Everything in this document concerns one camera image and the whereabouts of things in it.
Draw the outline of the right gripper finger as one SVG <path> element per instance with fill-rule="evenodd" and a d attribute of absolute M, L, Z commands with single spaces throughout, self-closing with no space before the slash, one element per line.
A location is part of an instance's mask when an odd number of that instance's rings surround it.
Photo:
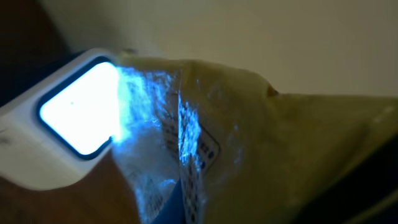
<path fill-rule="evenodd" d="M 397 189 L 397 137 L 307 205 L 295 223 L 343 223 Z"/>

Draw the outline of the yellow white wipes pack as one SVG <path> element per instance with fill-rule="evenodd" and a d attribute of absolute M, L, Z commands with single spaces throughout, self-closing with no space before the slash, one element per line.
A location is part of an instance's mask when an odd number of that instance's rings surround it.
<path fill-rule="evenodd" d="M 141 223 L 295 223 L 397 137 L 397 98 L 278 93 L 200 60 L 121 54 L 113 156 Z M 343 223 L 396 223 L 397 189 Z"/>

